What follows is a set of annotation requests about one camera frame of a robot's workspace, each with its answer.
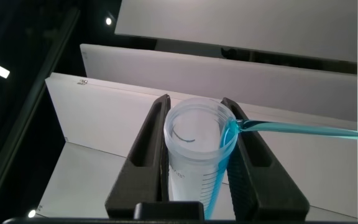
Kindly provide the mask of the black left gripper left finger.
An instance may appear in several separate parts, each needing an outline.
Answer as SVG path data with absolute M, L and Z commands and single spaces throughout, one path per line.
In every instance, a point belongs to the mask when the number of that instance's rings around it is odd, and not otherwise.
M 170 108 L 168 94 L 157 98 L 150 107 L 105 201 L 108 217 L 131 218 L 138 203 L 169 201 L 169 160 L 163 127 Z

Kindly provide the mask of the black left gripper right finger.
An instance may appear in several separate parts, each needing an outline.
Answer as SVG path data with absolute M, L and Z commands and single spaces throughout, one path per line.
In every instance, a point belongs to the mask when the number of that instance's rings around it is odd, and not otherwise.
M 236 134 L 227 176 L 237 221 L 304 221 L 310 204 L 257 132 Z

